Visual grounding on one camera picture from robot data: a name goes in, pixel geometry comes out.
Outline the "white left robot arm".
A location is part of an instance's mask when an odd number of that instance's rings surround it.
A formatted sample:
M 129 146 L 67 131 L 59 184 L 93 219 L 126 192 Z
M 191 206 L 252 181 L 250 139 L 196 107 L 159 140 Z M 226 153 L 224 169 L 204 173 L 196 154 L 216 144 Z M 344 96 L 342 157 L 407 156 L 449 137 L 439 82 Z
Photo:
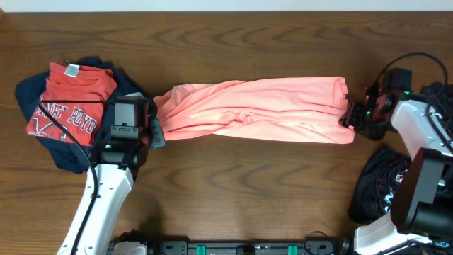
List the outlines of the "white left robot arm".
M 58 254 L 106 254 L 120 208 L 148 151 L 165 145 L 156 106 L 143 96 L 120 96 L 106 138 L 89 154 L 84 194 Z

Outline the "salmon pink shirt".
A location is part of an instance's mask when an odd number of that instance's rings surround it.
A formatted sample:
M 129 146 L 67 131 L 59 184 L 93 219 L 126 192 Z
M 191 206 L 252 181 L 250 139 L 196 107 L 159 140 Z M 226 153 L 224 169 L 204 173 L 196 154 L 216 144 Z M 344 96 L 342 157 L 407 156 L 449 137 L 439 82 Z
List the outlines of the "salmon pink shirt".
M 154 97 L 166 140 L 223 135 L 282 142 L 349 144 L 339 124 L 348 106 L 341 76 L 183 84 Z

